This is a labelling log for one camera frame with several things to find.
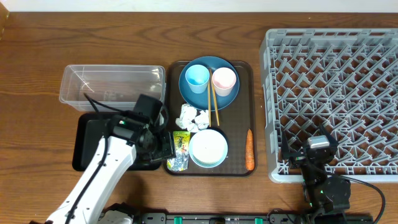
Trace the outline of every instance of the white wall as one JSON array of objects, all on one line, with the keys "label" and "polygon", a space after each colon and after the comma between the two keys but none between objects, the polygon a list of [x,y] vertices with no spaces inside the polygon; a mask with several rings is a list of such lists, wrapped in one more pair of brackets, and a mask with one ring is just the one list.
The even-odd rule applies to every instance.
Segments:
[{"label": "white wall", "polygon": [[0,0],[11,11],[398,12],[398,0]]}]

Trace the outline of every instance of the cup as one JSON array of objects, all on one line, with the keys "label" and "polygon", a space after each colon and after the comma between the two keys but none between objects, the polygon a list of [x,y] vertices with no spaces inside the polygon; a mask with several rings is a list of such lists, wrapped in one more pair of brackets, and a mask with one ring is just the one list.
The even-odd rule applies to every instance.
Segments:
[{"label": "cup", "polygon": [[230,68],[219,68],[213,73],[211,81],[219,96],[228,96],[236,83],[236,74]]},{"label": "cup", "polygon": [[194,93],[203,93],[210,79],[209,70],[203,65],[192,65],[185,73],[189,88]]}]

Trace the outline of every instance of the wooden table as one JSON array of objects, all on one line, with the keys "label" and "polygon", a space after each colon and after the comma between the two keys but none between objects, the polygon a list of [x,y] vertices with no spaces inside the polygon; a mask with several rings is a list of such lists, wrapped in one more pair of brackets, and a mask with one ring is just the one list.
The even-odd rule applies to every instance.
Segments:
[{"label": "wooden table", "polygon": [[[0,222],[43,222],[81,176],[72,169],[82,114],[58,100],[69,64],[138,64],[168,68],[216,55],[254,70],[257,152],[248,178],[172,177],[163,168],[128,172],[107,205],[127,202],[170,213],[268,213],[306,207],[300,184],[267,176],[259,46],[270,28],[398,27],[398,14],[297,13],[21,13],[12,12],[0,41]],[[381,223],[396,223],[396,184],[377,184],[387,198]],[[381,206],[376,191],[351,187],[349,213]]]}]

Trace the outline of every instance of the clear plastic container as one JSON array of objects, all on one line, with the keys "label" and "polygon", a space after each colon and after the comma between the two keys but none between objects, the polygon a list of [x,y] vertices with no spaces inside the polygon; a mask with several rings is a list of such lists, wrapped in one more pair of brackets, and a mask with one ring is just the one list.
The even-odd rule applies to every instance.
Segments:
[{"label": "clear plastic container", "polygon": [[[92,99],[121,110],[132,110],[140,94],[161,102],[165,95],[165,69],[156,65],[68,65],[63,73],[60,101],[78,111],[94,111]],[[110,111],[98,106],[100,111]]]}]

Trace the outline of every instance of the black tray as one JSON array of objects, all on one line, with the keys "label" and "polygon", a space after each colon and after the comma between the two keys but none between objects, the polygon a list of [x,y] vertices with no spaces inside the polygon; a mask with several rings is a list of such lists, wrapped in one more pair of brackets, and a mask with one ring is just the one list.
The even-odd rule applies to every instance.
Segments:
[{"label": "black tray", "polygon": [[[113,115],[115,113],[104,113],[103,118],[110,119]],[[80,116],[72,160],[72,167],[76,171],[84,171],[90,164],[102,137],[103,128],[104,124],[95,113],[86,113]],[[133,164],[128,170],[156,170],[161,164],[161,162],[151,165]]]},{"label": "black tray", "polygon": [[[180,116],[181,105],[185,103],[178,88],[178,79],[188,61],[175,62],[167,72],[167,94],[165,104],[169,109],[170,119],[167,130],[182,131],[176,124],[175,119]],[[253,171],[246,170],[245,147],[246,135],[250,128],[253,132],[253,142],[256,142],[256,128],[254,122],[254,92],[253,72],[246,62],[231,62],[239,75],[240,88],[236,99],[225,109],[219,111],[220,125],[217,126],[216,114],[211,114],[211,128],[218,129],[228,143],[227,158],[219,166],[214,168],[202,168],[189,158],[188,169],[174,172],[167,168],[166,162],[163,167],[171,175],[179,176],[230,176],[244,177]],[[254,144],[254,161],[257,167],[256,145]]]}]

